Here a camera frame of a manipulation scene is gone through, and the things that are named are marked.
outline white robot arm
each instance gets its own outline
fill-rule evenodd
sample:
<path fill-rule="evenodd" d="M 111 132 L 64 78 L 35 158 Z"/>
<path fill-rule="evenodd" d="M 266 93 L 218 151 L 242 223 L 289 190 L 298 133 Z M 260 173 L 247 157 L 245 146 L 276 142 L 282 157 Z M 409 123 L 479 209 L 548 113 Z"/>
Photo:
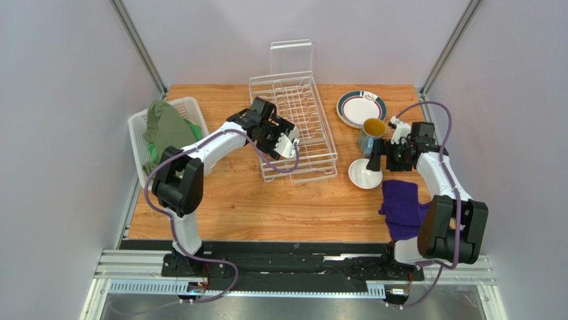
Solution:
<path fill-rule="evenodd" d="M 455 220 L 459 207 L 461 222 L 456 226 L 461 234 L 458 262 L 474 263 L 485 231 L 487 206 L 474 201 L 458 182 L 446 150 L 441 150 L 435 142 L 433 123 L 415 122 L 410 126 L 392 117 L 389 126 L 395 129 L 393 138 L 375 142 L 367 169 L 380 170 L 381 155 L 386 155 L 387 170 L 418 170 L 432 198 L 418 236 L 394 243 L 388 252 L 392 256 L 391 262 L 409 266 L 432 260 L 453 262 L 455 230 L 450 227 L 450 220 Z"/>
<path fill-rule="evenodd" d="M 171 214 L 177 235 L 173 246 L 178 252 L 196 253 L 201 248 L 195 210 L 203 196 L 204 172 L 230 152 L 248 142 L 278 160 L 297 157 L 299 132 L 294 124 L 276 115 L 276 106 L 256 98 L 250 109 L 230 116 L 218 130 L 203 141 L 183 147 L 166 149 L 161 163 L 184 152 L 185 156 L 168 163 L 154 178 L 152 193 L 160 205 Z M 176 172 L 184 170 L 183 177 Z"/>

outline wooden table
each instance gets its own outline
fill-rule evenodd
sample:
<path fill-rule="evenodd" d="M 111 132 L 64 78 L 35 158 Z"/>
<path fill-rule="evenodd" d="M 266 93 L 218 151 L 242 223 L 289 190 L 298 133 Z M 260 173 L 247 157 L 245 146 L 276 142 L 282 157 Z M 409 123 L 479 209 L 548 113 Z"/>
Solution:
<path fill-rule="evenodd" d="M 264 182 L 258 156 L 243 147 L 220 160 L 205 177 L 203 201 L 197 210 L 199 234 L 209 240 L 352 241 L 391 240 L 385 218 L 377 212 L 383 202 L 381 187 L 362 190 L 349 180 L 347 170 L 362 158 L 357 148 L 359 130 L 344 124 L 335 111 L 340 96 L 354 90 L 376 93 L 387 105 L 388 115 L 398 114 L 417 102 L 411 85 L 318 85 L 331 134 L 339 154 L 338 176 L 294 184 L 288 177 Z M 226 118 L 250 106 L 248 85 L 173 85 L 169 100 L 194 97 L 210 132 Z M 423 121 L 420 108 L 403 117 L 408 123 Z M 386 137 L 391 136 L 388 130 Z M 419 186 L 419 201 L 430 197 L 416 171 L 384 171 L 384 180 L 398 179 Z M 130 239 L 171 239 L 167 218 L 153 212 L 140 196 Z"/>

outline wire dish rack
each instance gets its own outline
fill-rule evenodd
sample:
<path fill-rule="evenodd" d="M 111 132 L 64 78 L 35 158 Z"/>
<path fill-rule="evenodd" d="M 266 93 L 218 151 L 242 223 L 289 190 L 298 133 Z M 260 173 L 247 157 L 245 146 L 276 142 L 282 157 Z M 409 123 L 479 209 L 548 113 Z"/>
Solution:
<path fill-rule="evenodd" d="M 274 103 L 278 115 L 294 123 L 300 132 L 298 168 L 291 173 L 280 173 L 261 160 L 265 182 L 290 176 L 294 183 L 305 183 L 337 176 L 337 150 L 311 71 L 254 77 L 249 90 L 251 101 L 261 97 Z M 281 159 L 271 164 L 289 169 L 295 161 Z"/>

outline laundry basket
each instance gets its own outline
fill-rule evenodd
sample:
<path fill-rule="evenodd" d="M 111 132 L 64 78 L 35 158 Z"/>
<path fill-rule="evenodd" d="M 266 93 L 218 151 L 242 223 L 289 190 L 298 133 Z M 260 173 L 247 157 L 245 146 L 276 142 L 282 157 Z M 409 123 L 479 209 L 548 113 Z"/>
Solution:
<path fill-rule="evenodd" d="M 190 120 L 193 124 L 201 127 L 201 132 L 203 137 L 209 135 L 209 130 L 203 120 L 203 115 L 197 104 L 197 100 L 193 97 L 185 97 L 181 99 L 176 99 L 168 101 L 168 103 L 174 107 L 179 115 L 187 120 Z M 136 170 L 138 172 L 138 180 L 140 185 L 144 188 L 146 179 L 148 175 L 142 170 L 142 165 L 148 161 L 151 161 L 150 152 L 146 148 L 148 141 L 142 136 L 146 132 L 146 124 L 148 122 L 148 109 L 140 111 L 128 119 L 128 129 L 130 131 L 130 141 L 132 142 L 132 151 L 134 152 L 134 162 L 136 162 Z M 210 170 L 205 172 L 208 175 L 212 172 L 213 166 Z"/>

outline clear plastic lid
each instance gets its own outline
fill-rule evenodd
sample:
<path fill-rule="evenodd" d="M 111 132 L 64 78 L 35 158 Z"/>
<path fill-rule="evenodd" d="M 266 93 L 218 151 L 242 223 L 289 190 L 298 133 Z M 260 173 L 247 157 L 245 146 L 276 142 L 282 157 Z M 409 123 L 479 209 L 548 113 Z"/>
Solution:
<path fill-rule="evenodd" d="M 312 71 L 313 45 L 310 39 L 272 42 L 270 72 L 273 75 Z"/>

